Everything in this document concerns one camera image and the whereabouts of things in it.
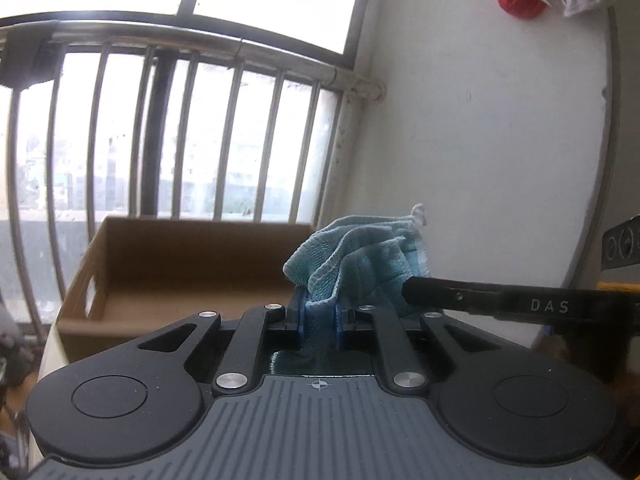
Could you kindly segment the light blue towel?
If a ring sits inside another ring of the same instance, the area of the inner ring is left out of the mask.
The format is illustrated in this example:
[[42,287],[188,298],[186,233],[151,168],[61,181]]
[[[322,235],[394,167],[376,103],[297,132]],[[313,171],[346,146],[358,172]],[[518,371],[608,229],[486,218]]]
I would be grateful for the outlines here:
[[283,273],[303,289],[298,310],[304,315],[304,342],[271,358],[278,375],[334,375],[355,365],[337,351],[337,312],[372,306],[404,318],[414,307],[402,298],[409,278],[427,278],[424,206],[410,214],[379,217],[352,214],[314,232],[285,261]]

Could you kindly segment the metal window railing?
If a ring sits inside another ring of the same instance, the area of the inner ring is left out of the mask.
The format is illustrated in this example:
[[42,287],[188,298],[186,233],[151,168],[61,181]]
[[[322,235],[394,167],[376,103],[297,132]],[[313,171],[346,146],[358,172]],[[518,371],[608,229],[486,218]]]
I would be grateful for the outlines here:
[[42,338],[110,217],[318,223],[348,115],[384,84],[142,16],[58,21],[53,80],[1,87],[1,303]]

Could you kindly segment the dark cloth on railing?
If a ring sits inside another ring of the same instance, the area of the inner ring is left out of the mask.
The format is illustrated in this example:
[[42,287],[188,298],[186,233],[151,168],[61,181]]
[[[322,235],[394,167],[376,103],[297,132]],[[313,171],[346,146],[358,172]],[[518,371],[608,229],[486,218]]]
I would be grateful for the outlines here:
[[53,80],[61,67],[64,44],[53,41],[58,21],[11,26],[1,49],[1,84],[22,91]]

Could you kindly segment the brown cardboard box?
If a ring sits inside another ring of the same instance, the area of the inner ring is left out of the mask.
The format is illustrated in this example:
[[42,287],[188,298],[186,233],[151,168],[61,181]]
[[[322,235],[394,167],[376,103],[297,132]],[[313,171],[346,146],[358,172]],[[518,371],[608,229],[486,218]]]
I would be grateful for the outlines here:
[[283,266],[306,224],[105,219],[68,286],[56,330],[70,362],[202,311],[236,320],[288,304]]

